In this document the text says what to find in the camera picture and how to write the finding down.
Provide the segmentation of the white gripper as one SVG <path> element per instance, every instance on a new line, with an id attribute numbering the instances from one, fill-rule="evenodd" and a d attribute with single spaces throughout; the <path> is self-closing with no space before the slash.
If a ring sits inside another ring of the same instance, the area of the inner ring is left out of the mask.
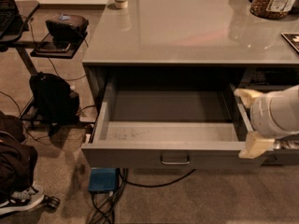
<path id="1" fill-rule="evenodd" d="M 272 138 L 288 135 L 272 116 L 271 103 L 278 97 L 278 91 L 263 94 L 256 90 L 238 88 L 234 95 L 240 98 L 245 108 L 250 108 L 250 121 L 255 130 L 247 133 L 245 147 L 238 156 L 241 159 L 258 158 L 274 145 L 275 140 Z"/>

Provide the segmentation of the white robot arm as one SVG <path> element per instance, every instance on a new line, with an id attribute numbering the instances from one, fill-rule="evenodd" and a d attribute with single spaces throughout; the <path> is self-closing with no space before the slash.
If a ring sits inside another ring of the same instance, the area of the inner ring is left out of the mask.
<path id="1" fill-rule="evenodd" d="M 268 93 L 238 88 L 234 95 L 249 109 L 253 128 L 239 152 L 241 159 L 260 157 L 277 139 L 299 134 L 299 86 Z"/>

